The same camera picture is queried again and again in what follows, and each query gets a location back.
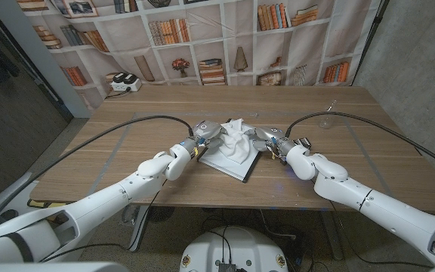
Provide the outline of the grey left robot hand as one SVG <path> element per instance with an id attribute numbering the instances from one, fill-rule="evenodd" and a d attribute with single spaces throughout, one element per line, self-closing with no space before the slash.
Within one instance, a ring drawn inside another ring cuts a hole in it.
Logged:
<path id="1" fill-rule="evenodd" d="M 224 143 L 221 139 L 222 125 L 212 121 L 201 121 L 199 124 L 193 127 L 193 135 L 187 137 L 180 143 L 192 157 L 194 157 L 199 151 L 198 147 L 215 148 Z"/>

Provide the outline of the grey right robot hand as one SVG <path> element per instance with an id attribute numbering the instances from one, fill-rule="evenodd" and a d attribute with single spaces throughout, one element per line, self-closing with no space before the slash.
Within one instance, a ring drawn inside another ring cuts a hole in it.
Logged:
<path id="1" fill-rule="evenodd" d="M 245 132 L 253 147 L 258 151 L 270 151 L 274 156 L 287 156 L 296 143 L 285 136 L 285 133 L 275 127 L 257 127 Z"/>

